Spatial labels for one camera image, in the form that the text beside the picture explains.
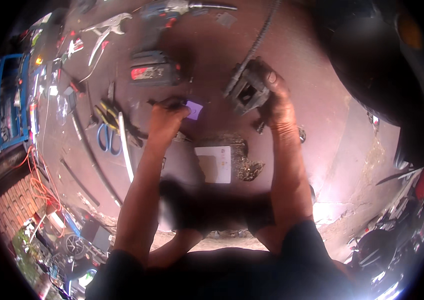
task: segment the scissors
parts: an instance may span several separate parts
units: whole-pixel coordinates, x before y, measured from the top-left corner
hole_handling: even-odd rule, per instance
[[[104,131],[105,135],[105,144],[102,144],[102,141],[100,139],[101,132]],[[113,136],[115,135],[115,130],[110,128],[109,125],[106,123],[102,123],[97,130],[97,143],[99,144],[99,147],[102,149],[103,152],[110,152],[113,156],[119,156],[120,153],[122,153],[122,144],[120,143],[120,148],[118,150],[114,150],[112,148],[113,143]]]

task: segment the concrete floor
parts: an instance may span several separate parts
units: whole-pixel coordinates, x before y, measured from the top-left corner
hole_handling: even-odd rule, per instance
[[[123,12],[131,12],[147,1],[101,2],[85,15],[71,9],[64,33],[83,29]],[[272,138],[266,128],[259,135],[250,126],[258,118],[256,111],[243,117],[233,114],[221,96],[231,70],[241,62],[252,45],[268,14],[266,0],[227,0],[239,10],[228,12],[237,18],[230,28],[216,22],[217,14],[184,15],[162,36],[160,47],[176,61],[192,70],[193,82],[188,80],[176,87],[143,88],[130,85],[130,54],[137,51],[140,41],[140,18],[125,20],[124,35],[111,33],[106,40],[101,60],[87,80],[94,104],[107,97],[110,82],[115,82],[115,100],[125,115],[142,131],[148,131],[151,106],[149,99],[162,100],[171,95],[193,98],[204,106],[197,121],[185,119],[181,131],[194,141],[210,135],[239,134],[247,141],[248,158],[265,163],[261,174],[251,182],[232,178],[230,184],[205,185],[193,152],[194,143],[172,142],[167,150],[164,177],[196,189],[211,189],[230,195],[253,197],[270,190],[273,174]],[[77,79],[89,72],[87,67],[91,49],[97,36],[93,32],[81,34],[84,49],[73,54],[63,68]],[[375,186],[379,180],[395,170],[392,161],[397,146],[399,128],[382,122],[375,135],[366,111],[351,98],[338,80],[329,59],[320,48],[307,9],[293,3],[283,3],[272,22],[263,45],[257,51],[272,68],[287,81],[292,92],[298,123],[307,134],[303,153],[310,184],[315,189],[317,203],[314,216],[327,249],[334,259],[345,260],[350,254],[345,243],[353,232],[361,230],[389,203],[401,187],[398,181]],[[61,75],[59,92],[68,79]],[[77,101],[83,127],[89,123],[87,97]],[[118,217],[119,208],[101,184],[80,144],[72,120],[64,126],[56,122],[57,103],[40,103],[40,135],[38,145],[47,162],[62,200],[70,205],[88,208],[110,223]],[[96,143],[97,127],[87,131],[87,138],[105,175],[124,199],[129,181],[122,155],[113,157],[103,153]],[[134,169],[142,149],[132,149]],[[64,158],[101,205],[87,204],[83,191],[59,163]]]

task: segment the orange wire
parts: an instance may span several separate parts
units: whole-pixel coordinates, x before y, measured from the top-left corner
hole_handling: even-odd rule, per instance
[[[25,159],[19,165],[15,166],[14,169],[23,165],[25,163],[25,161],[27,160],[27,164],[29,165],[29,171],[30,171],[30,174],[31,174],[30,183],[29,183],[30,192],[32,193],[32,195],[34,197],[44,199],[46,205],[51,205],[55,209],[54,212],[61,211],[62,210],[62,204],[60,203],[59,193],[57,191],[57,187],[55,186],[55,183],[53,182],[53,179],[50,178],[50,181],[52,182],[53,189],[54,189],[55,195],[57,195],[57,197],[53,194],[52,191],[50,191],[42,183],[42,180],[41,180],[41,177],[40,177],[40,174],[39,174],[39,169],[37,168],[37,164],[35,163],[34,153],[36,151],[37,151],[37,149],[34,147],[34,145],[30,145],[29,149],[27,149],[27,156],[25,157]],[[37,155],[42,160],[42,164],[43,164],[44,168],[46,169],[46,171],[48,172],[47,165],[45,164],[45,161],[43,160],[42,156],[38,152],[37,152]],[[32,157],[33,166],[30,165],[30,157]],[[62,228],[62,233],[57,237],[61,238],[64,235],[64,232],[65,232],[65,226]]]

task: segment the white paper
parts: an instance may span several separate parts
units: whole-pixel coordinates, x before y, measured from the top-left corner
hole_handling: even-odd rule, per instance
[[[230,146],[217,147],[197,147],[195,148],[197,156],[214,156],[217,168],[217,176],[213,182],[208,183],[230,183],[231,177],[231,154]]]

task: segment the white tube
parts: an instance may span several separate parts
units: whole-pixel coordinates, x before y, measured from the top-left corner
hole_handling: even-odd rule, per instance
[[[122,141],[122,151],[124,152],[125,157],[125,166],[127,167],[128,178],[130,182],[134,181],[134,172],[132,171],[132,164],[130,163],[130,156],[128,154],[127,146],[127,136],[125,135],[125,123],[124,115],[122,112],[119,112],[119,131],[120,131],[120,140]]]

